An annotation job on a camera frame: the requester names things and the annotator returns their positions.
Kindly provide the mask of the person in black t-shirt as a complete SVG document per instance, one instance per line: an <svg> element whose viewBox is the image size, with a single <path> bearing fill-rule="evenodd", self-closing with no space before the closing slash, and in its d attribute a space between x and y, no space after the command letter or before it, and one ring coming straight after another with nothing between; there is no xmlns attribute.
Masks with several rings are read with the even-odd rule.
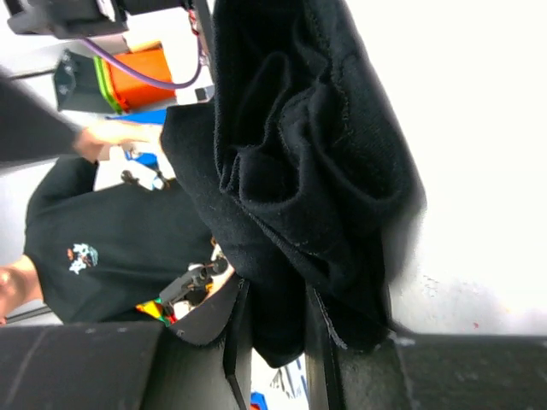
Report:
<svg viewBox="0 0 547 410"><path fill-rule="evenodd" d="M2 79L2 163L56 158L29 200L22 254L1 269L2 316L36 300L65 324L146 320L145 304L210 261L212 234L179 185L95 189L98 161L74 148L83 129Z"/></svg>

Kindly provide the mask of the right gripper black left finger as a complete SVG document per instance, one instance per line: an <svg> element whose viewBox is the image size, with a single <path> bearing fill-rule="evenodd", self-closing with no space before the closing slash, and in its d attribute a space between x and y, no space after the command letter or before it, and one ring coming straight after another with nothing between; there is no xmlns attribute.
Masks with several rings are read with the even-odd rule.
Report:
<svg viewBox="0 0 547 410"><path fill-rule="evenodd" d="M4 409L246 409L250 289L240 278L167 328L158 322L7 326Z"/></svg>

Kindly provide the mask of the black garment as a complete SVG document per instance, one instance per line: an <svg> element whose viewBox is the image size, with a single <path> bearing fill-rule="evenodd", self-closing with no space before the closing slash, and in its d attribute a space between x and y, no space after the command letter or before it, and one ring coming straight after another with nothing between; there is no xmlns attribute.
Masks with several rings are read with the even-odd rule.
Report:
<svg viewBox="0 0 547 410"><path fill-rule="evenodd" d="M162 146L235 272L255 350L304 349L307 288L341 347L383 337L381 231L414 187L409 153L345 4L219 1L215 96L168 110Z"/></svg>

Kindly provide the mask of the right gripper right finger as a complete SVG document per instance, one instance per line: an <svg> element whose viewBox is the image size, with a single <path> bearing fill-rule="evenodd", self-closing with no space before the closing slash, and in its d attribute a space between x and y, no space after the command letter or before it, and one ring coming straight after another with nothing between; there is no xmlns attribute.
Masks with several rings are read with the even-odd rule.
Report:
<svg viewBox="0 0 547 410"><path fill-rule="evenodd" d="M544 409L543 337L391 334L369 353L340 348L307 289L312 409Z"/></svg>

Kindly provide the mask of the orange green storage bins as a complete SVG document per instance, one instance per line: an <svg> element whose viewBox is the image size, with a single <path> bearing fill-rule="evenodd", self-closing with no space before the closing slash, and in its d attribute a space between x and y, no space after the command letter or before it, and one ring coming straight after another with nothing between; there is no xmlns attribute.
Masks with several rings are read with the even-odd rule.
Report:
<svg viewBox="0 0 547 410"><path fill-rule="evenodd" d="M53 85L59 111L124 114L175 99L175 91L149 85L103 57L71 50L62 52Z"/></svg>

